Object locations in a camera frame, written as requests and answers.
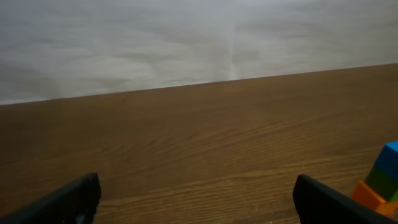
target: green cube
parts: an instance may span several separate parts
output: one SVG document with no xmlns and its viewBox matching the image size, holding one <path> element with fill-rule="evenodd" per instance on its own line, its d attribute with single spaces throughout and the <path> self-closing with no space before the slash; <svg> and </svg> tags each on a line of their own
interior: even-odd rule
<svg viewBox="0 0 398 224">
<path fill-rule="evenodd" d="M 398 182 L 374 166 L 365 182 L 388 202 L 398 201 Z"/>
</svg>

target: brown wooden surface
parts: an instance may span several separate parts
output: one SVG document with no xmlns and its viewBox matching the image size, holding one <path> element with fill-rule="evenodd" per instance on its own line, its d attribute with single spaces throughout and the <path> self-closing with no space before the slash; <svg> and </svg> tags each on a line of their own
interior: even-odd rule
<svg viewBox="0 0 398 224">
<path fill-rule="evenodd" d="M 0 106 L 0 214 L 90 171 L 95 223 L 298 223 L 398 140 L 398 65 Z"/>
</svg>

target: toy block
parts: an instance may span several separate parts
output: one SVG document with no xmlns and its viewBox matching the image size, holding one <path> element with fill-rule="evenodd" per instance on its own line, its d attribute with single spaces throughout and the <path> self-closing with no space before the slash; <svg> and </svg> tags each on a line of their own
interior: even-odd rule
<svg viewBox="0 0 398 224">
<path fill-rule="evenodd" d="M 358 186 L 354 190 L 352 198 L 354 201 L 380 213 L 381 215 L 392 214 L 398 207 L 398 202 L 387 202 L 363 180 L 359 182 Z"/>
<path fill-rule="evenodd" d="M 365 183 L 387 202 L 398 201 L 398 181 L 392 180 L 377 166 L 372 168 Z"/>
<path fill-rule="evenodd" d="M 374 165 L 398 182 L 398 141 L 387 143 Z"/>
</svg>

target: white backdrop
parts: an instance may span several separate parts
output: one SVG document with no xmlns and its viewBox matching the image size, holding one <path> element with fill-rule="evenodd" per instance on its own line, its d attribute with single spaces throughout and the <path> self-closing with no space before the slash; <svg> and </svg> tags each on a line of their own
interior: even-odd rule
<svg viewBox="0 0 398 224">
<path fill-rule="evenodd" d="M 0 104 L 398 62 L 397 0 L 2 0 Z"/>
</svg>

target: orange block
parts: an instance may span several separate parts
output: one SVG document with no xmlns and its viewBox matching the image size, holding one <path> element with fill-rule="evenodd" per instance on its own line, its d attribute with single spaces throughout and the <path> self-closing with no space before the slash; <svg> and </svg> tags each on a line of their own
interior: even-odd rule
<svg viewBox="0 0 398 224">
<path fill-rule="evenodd" d="M 356 187 L 353 193 L 353 200 L 382 215 L 392 214 L 398 207 L 398 201 L 386 202 L 384 198 L 370 188 L 363 180 Z"/>
</svg>

